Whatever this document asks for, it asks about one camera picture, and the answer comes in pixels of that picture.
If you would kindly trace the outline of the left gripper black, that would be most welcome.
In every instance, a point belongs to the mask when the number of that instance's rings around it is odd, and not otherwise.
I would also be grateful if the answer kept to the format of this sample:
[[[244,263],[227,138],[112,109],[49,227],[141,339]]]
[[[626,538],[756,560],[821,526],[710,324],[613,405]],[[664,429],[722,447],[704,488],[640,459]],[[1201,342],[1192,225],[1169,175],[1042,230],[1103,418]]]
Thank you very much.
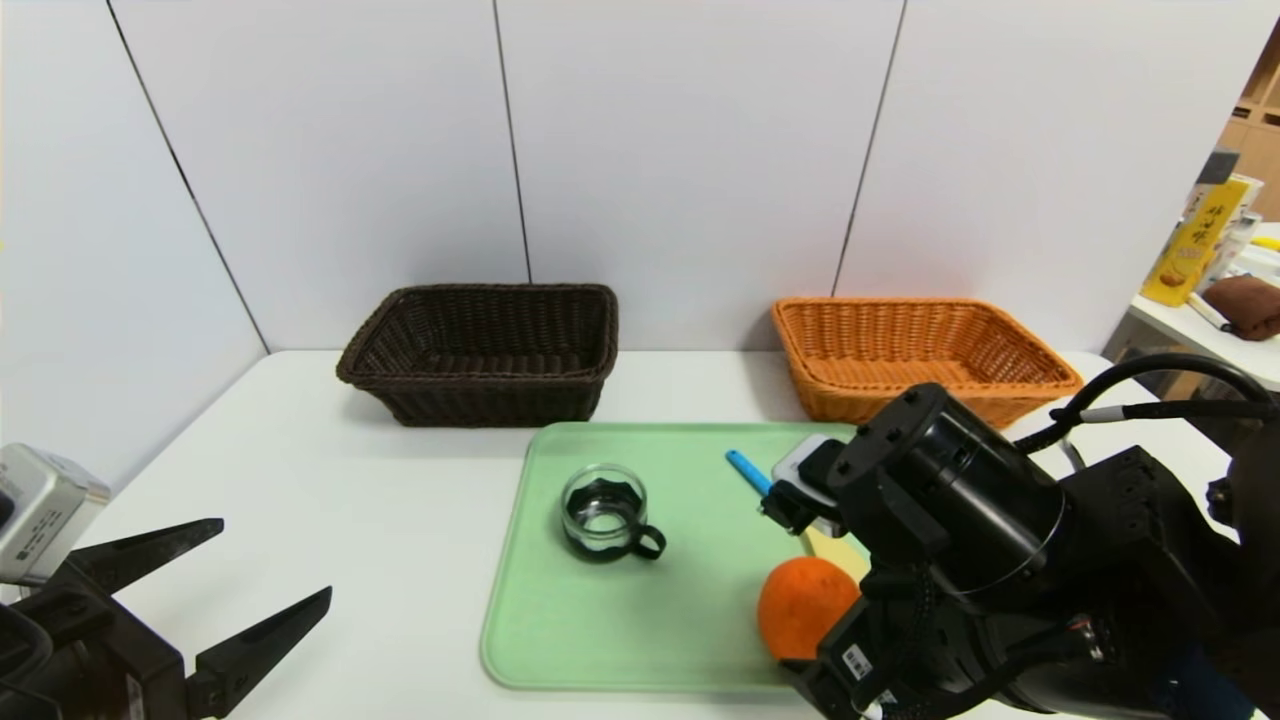
[[[275,612],[195,657],[113,598],[223,533],[205,518],[70,552],[32,596],[3,606],[3,717],[225,719],[328,615],[333,588]]]

